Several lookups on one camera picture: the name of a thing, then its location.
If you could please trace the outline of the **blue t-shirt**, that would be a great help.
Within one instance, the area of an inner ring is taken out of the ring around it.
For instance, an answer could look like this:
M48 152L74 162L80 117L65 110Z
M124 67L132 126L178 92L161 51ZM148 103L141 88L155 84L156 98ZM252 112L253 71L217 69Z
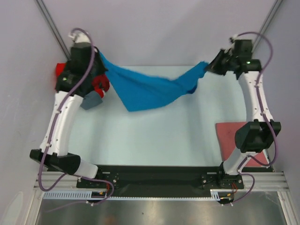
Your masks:
M129 112L164 107L179 97L193 94L203 78L208 63L199 62L176 79L149 76L114 65L100 53L106 77Z

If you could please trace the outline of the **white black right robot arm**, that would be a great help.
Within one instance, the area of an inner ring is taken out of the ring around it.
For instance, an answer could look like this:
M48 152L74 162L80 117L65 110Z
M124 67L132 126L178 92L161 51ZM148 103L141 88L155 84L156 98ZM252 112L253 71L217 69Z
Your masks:
M230 41L231 46L221 49L205 68L206 72L216 75L233 72L242 89L246 107L246 124L236 131L236 147L221 165L224 172L216 176L221 188L229 187L233 183L232 175L239 174L249 160L268 149L281 130L280 122L274 121L267 105L263 68L258 59L252 58L252 40L231 38Z

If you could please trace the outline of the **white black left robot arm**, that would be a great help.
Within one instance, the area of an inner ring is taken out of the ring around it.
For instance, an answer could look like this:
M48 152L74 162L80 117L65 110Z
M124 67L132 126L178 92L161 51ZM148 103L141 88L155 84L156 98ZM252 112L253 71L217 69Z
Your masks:
M77 111L98 106L110 88L99 50L87 32L74 29L70 35L73 45L70 59L57 65L55 103L50 123L40 147L31 150L30 158L40 168L54 168L64 174L87 177L97 188L104 178L98 167L79 155L69 153L68 144Z

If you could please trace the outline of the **bright red t-shirt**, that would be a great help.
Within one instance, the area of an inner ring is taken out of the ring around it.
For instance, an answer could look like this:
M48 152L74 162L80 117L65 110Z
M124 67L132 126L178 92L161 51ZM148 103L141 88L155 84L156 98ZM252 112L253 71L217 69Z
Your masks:
M65 63L58 63L56 65L55 69L55 75L56 75L56 84L55 84L55 90L56 92L59 91L66 91L66 81L63 81L65 78L64 75L61 75L61 73L64 71Z

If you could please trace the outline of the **dark red t-shirt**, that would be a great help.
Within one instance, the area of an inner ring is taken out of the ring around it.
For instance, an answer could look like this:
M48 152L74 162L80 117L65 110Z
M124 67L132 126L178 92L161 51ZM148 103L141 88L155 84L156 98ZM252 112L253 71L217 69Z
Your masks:
M110 88L110 81L108 80L106 74L101 74L96 76L92 81L92 86L94 91L103 98Z

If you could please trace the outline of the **grey t-shirt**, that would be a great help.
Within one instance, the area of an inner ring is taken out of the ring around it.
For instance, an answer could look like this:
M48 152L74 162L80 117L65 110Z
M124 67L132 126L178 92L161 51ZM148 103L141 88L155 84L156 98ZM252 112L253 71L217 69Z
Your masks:
M83 98L80 107L84 110L89 110L102 104L102 102L101 96L96 91L91 91Z

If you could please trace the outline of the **folded pink t-shirt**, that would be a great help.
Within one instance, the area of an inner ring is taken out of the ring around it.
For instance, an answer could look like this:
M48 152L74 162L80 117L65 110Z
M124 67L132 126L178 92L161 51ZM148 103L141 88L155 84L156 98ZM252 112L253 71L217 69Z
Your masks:
M246 124L246 122L216 123L217 139L219 142L221 157L222 157L223 161L227 160L230 157L231 153L234 151L234 149L236 147L235 133L238 129L240 129L245 124ZM264 151L257 154L255 156L255 158L264 164L268 163L268 160L264 154ZM258 164L253 159L251 159L246 164L246 167L261 167L261 165Z

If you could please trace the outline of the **aluminium corner post left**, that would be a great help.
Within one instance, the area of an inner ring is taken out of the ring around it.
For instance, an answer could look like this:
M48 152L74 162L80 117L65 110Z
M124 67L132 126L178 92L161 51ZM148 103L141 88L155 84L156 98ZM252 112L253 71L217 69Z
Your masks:
M66 43L64 42L61 33L59 32L55 21L53 20L53 17L50 14L50 11L48 10L46 4L44 3L43 0L34 0L34 2L36 3L42 17L44 18L49 30L51 31L51 33L54 36L54 39L56 40L58 46L60 47L60 49L62 50L64 56L69 59L70 58L70 53L69 50L67 48Z

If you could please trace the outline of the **aluminium corner post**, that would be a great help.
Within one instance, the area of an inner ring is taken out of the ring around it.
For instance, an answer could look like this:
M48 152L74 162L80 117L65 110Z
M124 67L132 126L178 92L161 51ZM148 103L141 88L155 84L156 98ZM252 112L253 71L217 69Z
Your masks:
M44 3L43 0L34 0L34 2L36 3L42 17L44 18L49 30L51 31L51 33L54 36L54 39L56 40L58 46L60 47L60 49L62 50L64 56L69 59L70 58L70 53L69 50L67 48L66 43L64 42L61 33L59 32L55 21L53 20L53 17L50 14L50 11L48 10L46 4Z
M284 3L284 0L275 0L270 11L268 12L264 22L262 23L262 26L259 29L259 33L262 35L265 35L268 31L269 27L271 26L274 18L276 17L277 13L279 12L280 8L282 7ZM258 49L258 46L261 42L262 38L259 35L255 36L254 39L254 46L253 46L253 52L255 52Z

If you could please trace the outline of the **aluminium corner post right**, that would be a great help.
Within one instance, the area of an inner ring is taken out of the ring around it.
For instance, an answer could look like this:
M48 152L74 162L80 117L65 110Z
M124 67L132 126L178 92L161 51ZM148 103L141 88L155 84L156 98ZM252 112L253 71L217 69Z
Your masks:
M264 22L262 23L262 26L259 29L259 33L262 35L265 35L268 31L269 27L271 26L274 18L276 17L277 13L279 12L280 8L282 7L284 3L284 0L275 0L270 11L268 12ZM261 42L262 38L259 35L255 36L254 39L254 46L253 46L253 52L255 52L258 49L258 46Z

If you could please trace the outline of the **aluminium front rail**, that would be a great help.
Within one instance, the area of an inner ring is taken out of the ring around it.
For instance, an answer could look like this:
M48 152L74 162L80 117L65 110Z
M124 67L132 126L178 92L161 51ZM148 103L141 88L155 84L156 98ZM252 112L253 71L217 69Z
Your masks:
M43 172L43 187L50 188L61 175L60 172ZM253 191L289 191L283 172L254 172L252 175L255 178ZM56 184L53 190L74 190L76 185L77 178L66 175Z

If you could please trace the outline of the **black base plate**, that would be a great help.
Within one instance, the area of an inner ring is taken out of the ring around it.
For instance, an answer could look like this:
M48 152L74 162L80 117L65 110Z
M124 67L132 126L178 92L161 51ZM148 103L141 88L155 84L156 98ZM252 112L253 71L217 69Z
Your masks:
M213 189L246 190L247 175L226 175L219 166L101 165L95 181L66 175L55 189L109 189L119 198L204 198Z

